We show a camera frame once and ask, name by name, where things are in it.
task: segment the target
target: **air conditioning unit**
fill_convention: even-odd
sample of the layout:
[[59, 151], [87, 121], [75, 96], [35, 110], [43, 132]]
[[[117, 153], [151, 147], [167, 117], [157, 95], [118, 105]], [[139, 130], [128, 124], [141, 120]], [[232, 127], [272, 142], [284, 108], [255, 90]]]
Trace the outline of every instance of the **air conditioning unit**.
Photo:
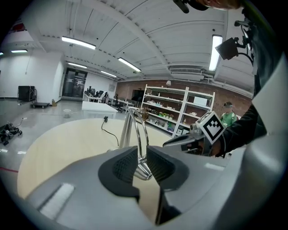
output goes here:
[[175, 79], [201, 81], [204, 79], [202, 70], [193, 68], [170, 68], [170, 73]]

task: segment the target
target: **green shirt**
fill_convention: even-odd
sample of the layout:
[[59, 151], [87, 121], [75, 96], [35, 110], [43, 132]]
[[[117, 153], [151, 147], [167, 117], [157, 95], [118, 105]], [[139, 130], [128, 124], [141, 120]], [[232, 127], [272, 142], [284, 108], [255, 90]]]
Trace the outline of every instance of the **green shirt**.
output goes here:
[[225, 127], [229, 127], [237, 120], [237, 116], [234, 112], [231, 113], [223, 113], [221, 117], [221, 121]]

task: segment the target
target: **person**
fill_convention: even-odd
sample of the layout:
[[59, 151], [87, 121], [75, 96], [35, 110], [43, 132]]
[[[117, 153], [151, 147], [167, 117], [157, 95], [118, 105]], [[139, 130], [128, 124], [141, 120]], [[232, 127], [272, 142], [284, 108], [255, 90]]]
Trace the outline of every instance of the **person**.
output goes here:
[[[281, 23], [279, 22], [283, 21], [283, 18], [279, 17], [283, 16], [280, 16], [279, 11], [283, 9], [281, 7], [276, 8], [276, 5], [270, 3], [269, 11], [265, 12], [264, 2], [259, 1], [257, 3], [257, 1], [248, 0], [189, 0], [192, 7], [201, 11], [207, 10], [209, 7], [216, 9], [239, 9], [243, 7], [242, 13], [251, 31], [250, 39], [254, 51], [254, 69], [256, 69], [254, 96], [270, 78], [282, 54], [280, 47], [285, 45], [284, 38], [277, 37], [272, 29], [275, 28], [276, 32], [281, 32], [279, 26]], [[277, 10], [276, 17], [278, 18], [275, 18], [275, 11], [271, 13], [273, 8]], [[211, 155], [219, 157], [263, 135], [266, 135], [266, 129], [255, 107], [251, 105], [241, 119], [231, 124], [213, 144]]]
[[226, 102], [224, 104], [225, 113], [222, 114], [221, 121], [225, 128], [231, 126], [237, 120], [237, 116], [232, 111], [232, 107], [233, 105], [231, 102]]

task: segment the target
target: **glass door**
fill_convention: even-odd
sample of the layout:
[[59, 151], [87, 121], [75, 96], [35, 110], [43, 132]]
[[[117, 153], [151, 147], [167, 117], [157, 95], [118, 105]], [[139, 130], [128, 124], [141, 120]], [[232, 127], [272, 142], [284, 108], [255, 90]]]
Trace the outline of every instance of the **glass door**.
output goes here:
[[67, 69], [62, 96], [83, 97], [87, 72]]

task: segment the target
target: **white table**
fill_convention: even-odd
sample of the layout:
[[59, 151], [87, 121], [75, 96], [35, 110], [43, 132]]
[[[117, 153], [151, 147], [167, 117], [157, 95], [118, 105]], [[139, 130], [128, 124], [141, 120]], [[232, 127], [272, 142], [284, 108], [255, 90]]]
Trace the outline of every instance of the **white table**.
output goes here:
[[[110, 100], [111, 100], [111, 105], [113, 105], [113, 101], [116, 100], [116, 99], [115, 98], [110, 98]], [[127, 102], [127, 101], [123, 101], [123, 100], [118, 100], [118, 101], [125, 104], [125, 114], [127, 113], [128, 106], [133, 106], [134, 105], [134, 103], [131, 103], [131, 102]]]
[[[103, 121], [101, 118], [67, 122], [48, 130], [37, 138], [21, 162], [17, 178], [18, 195], [26, 198], [37, 186], [75, 161], [116, 149], [116, 138], [101, 130]], [[108, 119], [103, 128], [116, 135], [120, 140], [123, 126], [123, 120]], [[164, 142], [171, 139], [170, 136], [158, 130], [151, 127], [146, 128], [149, 144], [152, 146], [162, 146]], [[139, 131], [143, 155], [146, 155], [145, 133], [141, 127]], [[137, 144], [136, 130], [132, 125], [129, 146]], [[139, 206], [141, 210], [154, 222], [159, 203], [159, 185], [154, 177], [149, 181], [142, 181], [134, 177], [133, 186], [140, 190]]]
[[86, 94], [83, 94], [83, 101], [89, 101], [89, 99], [93, 100], [93, 102], [95, 102], [95, 100], [97, 100], [98, 103], [100, 103], [100, 98], [99, 97], [89, 97]]
[[82, 112], [84, 119], [97, 118], [97, 115], [115, 119], [117, 110], [104, 103], [82, 102]]

